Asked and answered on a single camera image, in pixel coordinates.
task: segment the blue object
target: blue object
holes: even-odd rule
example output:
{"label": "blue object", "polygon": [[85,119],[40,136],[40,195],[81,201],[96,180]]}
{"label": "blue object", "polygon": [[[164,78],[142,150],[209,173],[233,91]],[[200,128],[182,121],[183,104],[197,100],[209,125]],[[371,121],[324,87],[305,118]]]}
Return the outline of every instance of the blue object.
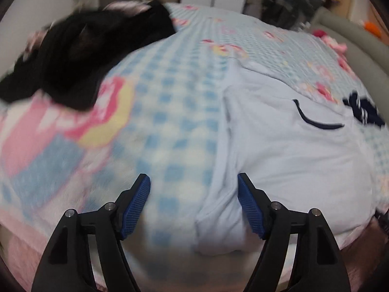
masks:
{"label": "blue object", "polygon": [[141,215],[147,197],[150,194],[150,188],[151,181],[150,178],[146,175],[141,181],[138,189],[135,191],[130,204],[123,214],[123,225],[120,231],[123,239],[134,232],[139,216]]}
{"label": "blue object", "polygon": [[250,188],[242,179],[241,175],[238,175],[238,199],[247,216],[252,232],[258,234],[263,239],[265,235],[263,212],[257,205]]}

